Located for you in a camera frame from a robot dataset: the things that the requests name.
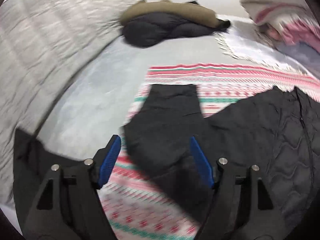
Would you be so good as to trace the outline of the red green patterned blanket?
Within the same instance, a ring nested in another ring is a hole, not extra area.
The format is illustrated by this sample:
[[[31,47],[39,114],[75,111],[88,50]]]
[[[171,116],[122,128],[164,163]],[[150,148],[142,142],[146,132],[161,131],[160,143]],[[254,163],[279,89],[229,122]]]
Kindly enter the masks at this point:
[[[118,239],[195,237],[213,192],[191,137],[210,161],[258,165],[291,231],[319,191],[319,81],[238,64],[151,67],[99,192]]]

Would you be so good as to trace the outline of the olive and navy folded jacket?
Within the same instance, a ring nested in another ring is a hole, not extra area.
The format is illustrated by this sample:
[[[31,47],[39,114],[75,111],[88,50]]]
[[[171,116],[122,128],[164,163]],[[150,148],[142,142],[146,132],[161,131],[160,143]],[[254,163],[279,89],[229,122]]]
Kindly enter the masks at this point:
[[[147,48],[164,40],[192,38],[226,31],[229,20],[217,18],[216,13],[197,2],[174,3],[139,1],[120,17],[122,35],[127,43]]]

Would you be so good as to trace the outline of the grey quilted headboard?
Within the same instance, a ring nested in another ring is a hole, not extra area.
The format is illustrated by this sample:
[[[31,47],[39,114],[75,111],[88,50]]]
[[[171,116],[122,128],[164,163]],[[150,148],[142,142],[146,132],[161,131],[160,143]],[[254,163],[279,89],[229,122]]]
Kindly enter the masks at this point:
[[[7,0],[1,5],[1,203],[14,205],[17,128],[34,133],[136,0]]]

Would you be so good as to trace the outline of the black puffer jacket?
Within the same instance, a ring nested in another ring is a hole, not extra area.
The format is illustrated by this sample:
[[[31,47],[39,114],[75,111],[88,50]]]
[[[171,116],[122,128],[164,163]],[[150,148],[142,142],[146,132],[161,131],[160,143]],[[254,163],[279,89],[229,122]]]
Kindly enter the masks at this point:
[[[122,146],[200,227],[196,239],[319,239],[319,103],[273,87],[204,117],[195,85],[152,85],[141,109],[93,158],[14,138],[24,239],[115,239],[97,191]]]

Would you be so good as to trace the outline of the grey bed sheet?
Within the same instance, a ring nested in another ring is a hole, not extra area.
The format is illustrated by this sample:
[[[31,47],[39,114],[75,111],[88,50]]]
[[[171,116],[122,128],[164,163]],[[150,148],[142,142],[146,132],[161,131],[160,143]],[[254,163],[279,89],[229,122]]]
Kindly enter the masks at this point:
[[[226,33],[272,48],[248,20],[235,19]],[[119,132],[150,67],[196,63],[262,66],[224,54],[215,34],[166,40],[144,49],[119,37],[75,78],[51,111],[38,138],[52,152],[76,159],[89,158]]]

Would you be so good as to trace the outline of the white fringed throw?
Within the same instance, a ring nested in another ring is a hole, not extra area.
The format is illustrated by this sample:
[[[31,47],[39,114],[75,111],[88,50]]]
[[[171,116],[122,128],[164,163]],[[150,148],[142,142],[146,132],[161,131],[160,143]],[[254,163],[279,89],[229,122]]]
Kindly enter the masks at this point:
[[[290,73],[308,74],[294,59],[259,42],[228,33],[215,34],[223,53],[238,60],[250,61],[264,67]]]

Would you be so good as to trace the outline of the pink folded bedding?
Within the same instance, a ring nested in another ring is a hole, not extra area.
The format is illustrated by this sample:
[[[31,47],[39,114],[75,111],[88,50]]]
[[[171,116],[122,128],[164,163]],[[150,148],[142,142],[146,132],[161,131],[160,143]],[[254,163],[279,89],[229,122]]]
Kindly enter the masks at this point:
[[[260,10],[253,17],[256,25],[266,27],[266,35],[288,46],[303,42],[319,51],[319,24],[304,7],[278,3]]]

